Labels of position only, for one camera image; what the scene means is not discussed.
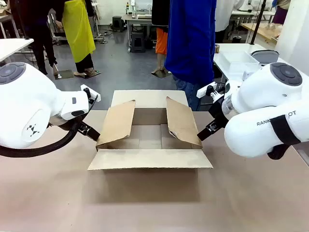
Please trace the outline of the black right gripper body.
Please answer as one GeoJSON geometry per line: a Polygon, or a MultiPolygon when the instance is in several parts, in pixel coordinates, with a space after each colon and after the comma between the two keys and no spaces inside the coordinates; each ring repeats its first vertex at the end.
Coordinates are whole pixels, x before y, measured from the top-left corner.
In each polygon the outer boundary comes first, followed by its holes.
{"type": "Polygon", "coordinates": [[[224,97],[219,98],[209,109],[209,113],[213,117],[213,121],[210,123],[211,126],[226,126],[228,123],[228,119],[225,117],[222,110],[223,101],[224,97]]]}

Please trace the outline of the brown cardboard box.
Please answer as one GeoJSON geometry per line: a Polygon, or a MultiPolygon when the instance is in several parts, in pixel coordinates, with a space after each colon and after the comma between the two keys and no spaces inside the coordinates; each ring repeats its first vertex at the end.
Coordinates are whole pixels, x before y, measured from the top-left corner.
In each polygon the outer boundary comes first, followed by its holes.
{"type": "Polygon", "coordinates": [[[211,168],[186,95],[116,90],[89,170],[211,168]]]}

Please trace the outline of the white work table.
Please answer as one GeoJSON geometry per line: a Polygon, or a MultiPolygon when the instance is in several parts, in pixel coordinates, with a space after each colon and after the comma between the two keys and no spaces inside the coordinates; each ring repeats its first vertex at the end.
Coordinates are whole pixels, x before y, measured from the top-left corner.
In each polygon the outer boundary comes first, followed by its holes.
{"type": "Polygon", "coordinates": [[[221,52],[244,51],[244,52],[247,52],[248,54],[251,54],[252,52],[257,51],[257,50],[265,50],[265,48],[258,44],[250,45],[248,43],[243,43],[243,44],[242,43],[231,43],[231,44],[230,43],[226,43],[226,44],[219,43],[218,45],[220,46],[220,52],[214,55],[213,62],[218,67],[220,72],[223,74],[223,78],[227,80],[242,81],[245,74],[252,74],[266,65],[266,64],[259,63],[259,67],[256,68],[254,71],[248,70],[248,71],[245,71],[244,73],[228,73],[227,71],[223,69],[222,63],[220,61],[219,54],[221,52]]]}

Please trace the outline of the clear plastic bin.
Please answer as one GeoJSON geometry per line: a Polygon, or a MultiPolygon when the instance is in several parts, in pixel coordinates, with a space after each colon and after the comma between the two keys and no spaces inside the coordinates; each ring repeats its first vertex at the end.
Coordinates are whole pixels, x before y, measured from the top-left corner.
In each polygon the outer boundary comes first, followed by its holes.
{"type": "Polygon", "coordinates": [[[244,51],[221,52],[219,58],[223,69],[228,73],[244,73],[259,67],[259,62],[244,51]]]}

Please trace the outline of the dark floor mat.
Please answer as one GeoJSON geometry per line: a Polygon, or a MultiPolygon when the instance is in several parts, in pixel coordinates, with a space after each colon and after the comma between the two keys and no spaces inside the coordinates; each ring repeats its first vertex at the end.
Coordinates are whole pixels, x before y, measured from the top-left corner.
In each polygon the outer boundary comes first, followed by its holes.
{"type": "Polygon", "coordinates": [[[97,70],[87,70],[82,75],[82,78],[89,79],[89,78],[94,77],[94,76],[99,75],[99,74],[101,74],[100,71],[97,71],[97,70]]]}
{"type": "Polygon", "coordinates": [[[54,77],[56,80],[63,80],[63,79],[73,78],[74,74],[72,70],[62,70],[62,71],[58,71],[58,74],[54,75],[54,77]]]}
{"type": "Polygon", "coordinates": [[[158,78],[165,78],[165,77],[167,77],[169,75],[172,75],[172,73],[167,71],[167,70],[158,70],[158,71],[152,73],[152,75],[154,75],[154,76],[156,76],[158,78]]]}

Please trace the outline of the grey curved device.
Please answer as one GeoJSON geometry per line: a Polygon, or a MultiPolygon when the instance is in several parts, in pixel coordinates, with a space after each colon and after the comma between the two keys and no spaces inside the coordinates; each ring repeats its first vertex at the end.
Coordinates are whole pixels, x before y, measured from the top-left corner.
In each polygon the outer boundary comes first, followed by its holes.
{"type": "Polygon", "coordinates": [[[275,50],[257,50],[251,53],[251,56],[262,64],[269,64],[278,61],[279,53],[275,50]]]}

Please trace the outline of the person in orange skirt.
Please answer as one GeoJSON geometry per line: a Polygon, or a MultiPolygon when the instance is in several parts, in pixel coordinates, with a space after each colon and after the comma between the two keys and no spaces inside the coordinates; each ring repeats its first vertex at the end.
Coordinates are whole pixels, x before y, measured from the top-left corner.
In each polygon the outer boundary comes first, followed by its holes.
{"type": "Polygon", "coordinates": [[[167,55],[168,30],[169,30],[169,7],[170,0],[152,0],[152,25],[156,27],[157,55],[156,69],[152,75],[165,70],[165,58],[167,55]]]}

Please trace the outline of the wooden table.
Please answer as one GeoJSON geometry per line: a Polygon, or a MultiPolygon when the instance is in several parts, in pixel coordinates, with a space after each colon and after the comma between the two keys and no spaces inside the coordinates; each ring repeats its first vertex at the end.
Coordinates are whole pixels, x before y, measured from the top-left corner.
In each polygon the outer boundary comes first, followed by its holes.
{"type": "MultiPolygon", "coordinates": [[[[256,23],[242,23],[241,27],[248,30],[247,43],[250,43],[254,34],[256,23]]],[[[254,43],[257,43],[258,40],[263,41],[267,44],[277,44],[278,37],[281,33],[282,25],[274,23],[261,23],[259,25],[254,43]]]]}

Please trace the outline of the black stand pole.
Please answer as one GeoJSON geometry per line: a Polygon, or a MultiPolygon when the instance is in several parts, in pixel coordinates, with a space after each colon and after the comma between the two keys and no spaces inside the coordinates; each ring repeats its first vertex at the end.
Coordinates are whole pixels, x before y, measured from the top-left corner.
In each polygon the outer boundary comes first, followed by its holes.
{"type": "Polygon", "coordinates": [[[255,26],[255,29],[254,29],[254,32],[253,32],[253,35],[252,35],[252,39],[250,41],[250,45],[254,45],[254,41],[255,41],[255,38],[256,38],[259,26],[260,26],[260,22],[262,20],[263,12],[265,10],[266,1],[267,0],[263,0],[262,1],[261,9],[260,9],[259,14],[258,14],[258,18],[257,18],[257,21],[256,21],[256,26],[255,26]]]}

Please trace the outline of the person in yellow apron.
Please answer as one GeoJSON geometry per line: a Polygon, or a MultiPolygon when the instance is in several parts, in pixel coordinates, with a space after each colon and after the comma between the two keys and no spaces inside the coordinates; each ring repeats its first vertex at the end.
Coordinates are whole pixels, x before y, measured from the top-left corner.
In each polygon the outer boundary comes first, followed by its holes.
{"type": "Polygon", "coordinates": [[[94,70],[91,54],[95,42],[89,18],[94,16],[91,0],[61,0],[56,10],[57,21],[63,26],[75,62],[75,76],[94,70]]]}

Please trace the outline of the large black plastic stool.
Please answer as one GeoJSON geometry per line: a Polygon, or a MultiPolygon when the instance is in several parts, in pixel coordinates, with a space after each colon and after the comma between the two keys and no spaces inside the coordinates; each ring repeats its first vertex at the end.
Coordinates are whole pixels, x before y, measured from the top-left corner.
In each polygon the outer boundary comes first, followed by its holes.
{"type": "Polygon", "coordinates": [[[144,35],[141,32],[133,32],[131,34],[131,49],[132,53],[144,53],[144,35]]]}

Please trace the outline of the person in dark clothes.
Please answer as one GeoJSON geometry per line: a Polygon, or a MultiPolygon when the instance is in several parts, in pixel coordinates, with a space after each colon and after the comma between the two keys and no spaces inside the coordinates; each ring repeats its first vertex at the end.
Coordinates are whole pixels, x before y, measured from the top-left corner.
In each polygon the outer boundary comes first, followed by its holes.
{"type": "Polygon", "coordinates": [[[8,0],[8,7],[17,19],[24,36],[33,39],[32,50],[39,71],[47,75],[44,53],[54,75],[58,74],[57,61],[53,50],[53,41],[47,25],[47,17],[52,4],[46,0],[8,0]]]}

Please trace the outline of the white side table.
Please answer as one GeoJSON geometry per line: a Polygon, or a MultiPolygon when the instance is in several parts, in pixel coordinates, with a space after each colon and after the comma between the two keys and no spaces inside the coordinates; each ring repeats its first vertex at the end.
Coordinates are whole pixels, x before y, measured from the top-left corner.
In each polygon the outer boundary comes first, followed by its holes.
{"type": "Polygon", "coordinates": [[[33,39],[0,39],[0,62],[33,42],[33,39]]]}

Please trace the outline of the person in purple clothes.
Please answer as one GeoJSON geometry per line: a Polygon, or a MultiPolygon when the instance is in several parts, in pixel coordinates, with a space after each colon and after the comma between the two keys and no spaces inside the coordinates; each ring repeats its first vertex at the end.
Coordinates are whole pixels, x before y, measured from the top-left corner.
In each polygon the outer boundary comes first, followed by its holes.
{"type": "Polygon", "coordinates": [[[273,0],[272,7],[276,9],[273,23],[284,24],[291,0],[273,0]]]}

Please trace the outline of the grey metal desk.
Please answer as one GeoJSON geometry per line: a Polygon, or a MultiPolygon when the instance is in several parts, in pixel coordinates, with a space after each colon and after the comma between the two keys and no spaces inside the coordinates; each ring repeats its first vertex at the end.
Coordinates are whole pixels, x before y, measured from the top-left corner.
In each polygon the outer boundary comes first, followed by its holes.
{"type": "Polygon", "coordinates": [[[149,39],[152,21],[151,18],[139,17],[135,18],[132,15],[123,15],[122,19],[127,22],[127,40],[128,40],[128,49],[127,52],[131,52],[131,39],[132,39],[132,30],[134,25],[145,26],[146,27],[146,38],[149,39]]]}

